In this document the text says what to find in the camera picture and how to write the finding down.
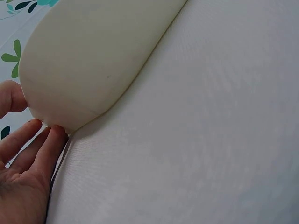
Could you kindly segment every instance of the skin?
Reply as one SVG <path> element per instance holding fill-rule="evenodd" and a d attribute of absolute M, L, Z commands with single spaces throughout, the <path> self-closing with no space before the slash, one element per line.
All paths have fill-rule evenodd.
<path fill-rule="evenodd" d="M 27 103 L 19 84 L 0 84 L 0 119 L 8 112 L 21 112 Z M 41 224 L 45 221 L 50 181 L 68 136 L 59 126 L 45 128 L 11 164 L 26 142 L 41 129 L 33 119 L 0 141 L 0 222 Z"/>

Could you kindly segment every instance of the mattress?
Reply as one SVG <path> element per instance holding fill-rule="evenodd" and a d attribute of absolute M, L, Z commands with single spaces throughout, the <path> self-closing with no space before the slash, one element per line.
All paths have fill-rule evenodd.
<path fill-rule="evenodd" d="M 299 222 L 299 2 L 189 0 L 77 131 L 48 224 Z"/>

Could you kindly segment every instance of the floral pattern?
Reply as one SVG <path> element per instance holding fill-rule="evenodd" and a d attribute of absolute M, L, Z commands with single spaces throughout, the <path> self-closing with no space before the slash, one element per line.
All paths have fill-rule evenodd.
<path fill-rule="evenodd" d="M 17 62 L 15 65 L 12 73 L 11 73 L 11 78 L 17 78 L 19 77 L 19 62 L 21 59 L 21 43 L 19 40 L 14 41 L 14 52 L 16 55 L 11 55 L 11 54 L 3 54 L 1 59 L 4 62 Z"/>
<path fill-rule="evenodd" d="M 50 7 L 53 7 L 59 0 L 28 0 L 28 1 L 22 1 L 18 3 L 15 7 L 12 4 L 9 4 L 13 2 L 14 0 L 0 0 L 7 4 L 8 13 L 12 16 L 17 15 L 20 11 L 24 10 L 25 8 L 28 9 L 28 13 L 32 13 L 33 10 L 37 5 L 39 6 L 45 6 L 49 5 Z"/>
<path fill-rule="evenodd" d="M 44 6 L 53 7 L 58 1 L 59 0 L 0 0 L 0 8 L 4 10 L 0 13 L 0 22 L 2 20 L 6 20 L 16 16 L 23 10 L 25 10 L 24 12 L 27 11 L 28 13 L 32 13 L 37 8 L 41 8 Z M 21 41 L 19 39 L 16 39 L 14 41 L 12 52 L 2 52 L 0 54 L 0 63 L 2 61 L 7 64 L 15 63 L 14 68 L 11 72 L 11 78 L 17 79 L 19 77 L 19 61 L 21 58 Z M 29 118 L 30 117 L 28 117 L 27 115 L 24 116 L 24 122 L 26 122 Z M 1 122 L 0 139 L 2 140 L 7 137 L 11 131 L 18 127 L 18 125 L 21 124 L 15 124 L 13 119 L 7 119 L 5 122 Z"/>

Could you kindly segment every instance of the teal flower print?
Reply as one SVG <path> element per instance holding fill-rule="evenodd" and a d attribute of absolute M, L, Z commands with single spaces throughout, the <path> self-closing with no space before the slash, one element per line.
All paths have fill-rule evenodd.
<path fill-rule="evenodd" d="M 37 0 L 37 4 L 40 6 L 49 5 L 50 7 L 54 6 L 59 0 Z"/>

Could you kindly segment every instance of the white fabric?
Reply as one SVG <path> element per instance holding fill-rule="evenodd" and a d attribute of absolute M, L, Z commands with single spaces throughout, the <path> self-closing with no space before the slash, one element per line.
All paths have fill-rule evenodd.
<path fill-rule="evenodd" d="M 189 0 L 71 140 L 48 224 L 299 222 L 299 1 Z"/>
<path fill-rule="evenodd" d="M 32 115 L 72 133 L 105 113 L 185 2 L 60 0 L 37 26 L 20 60 L 20 82 Z"/>

